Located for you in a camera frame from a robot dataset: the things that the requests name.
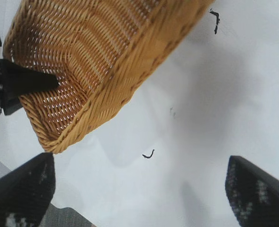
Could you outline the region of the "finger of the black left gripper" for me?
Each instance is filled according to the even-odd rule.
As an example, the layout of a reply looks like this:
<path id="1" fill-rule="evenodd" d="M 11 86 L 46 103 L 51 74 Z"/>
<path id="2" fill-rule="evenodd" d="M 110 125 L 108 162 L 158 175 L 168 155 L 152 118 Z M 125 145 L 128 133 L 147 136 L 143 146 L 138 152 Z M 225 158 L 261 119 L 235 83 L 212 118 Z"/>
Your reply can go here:
<path id="1" fill-rule="evenodd" d="M 1 60 L 2 104 L 6 116 L 19 110 L 21 95 L 52 91 L 59 87 L 57 77 L 29 68 L 23 68 L 6 59 Z"/>

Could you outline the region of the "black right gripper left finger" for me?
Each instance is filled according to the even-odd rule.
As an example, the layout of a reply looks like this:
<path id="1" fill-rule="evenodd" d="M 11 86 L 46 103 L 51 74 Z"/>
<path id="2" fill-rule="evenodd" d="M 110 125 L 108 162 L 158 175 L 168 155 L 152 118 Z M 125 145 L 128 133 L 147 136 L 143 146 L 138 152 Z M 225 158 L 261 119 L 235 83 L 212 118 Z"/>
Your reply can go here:
<path id="1" fill-rule="evenodd" d="M 41 153 L 0 178 L 0 227 L 37 227 L 55 192 L 54 157 Z"/>

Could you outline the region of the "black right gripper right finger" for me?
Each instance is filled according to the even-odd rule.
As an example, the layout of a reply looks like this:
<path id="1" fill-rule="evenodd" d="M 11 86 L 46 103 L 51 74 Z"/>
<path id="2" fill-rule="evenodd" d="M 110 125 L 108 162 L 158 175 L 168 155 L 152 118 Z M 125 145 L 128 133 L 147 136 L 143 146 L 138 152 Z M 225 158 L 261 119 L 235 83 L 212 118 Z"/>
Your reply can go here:
<path id="1" fill-rule="evenodd" d="M 225 193 L 242 227 L 279 227 L 279 180 L 242 156 L 230 156 Z"/>

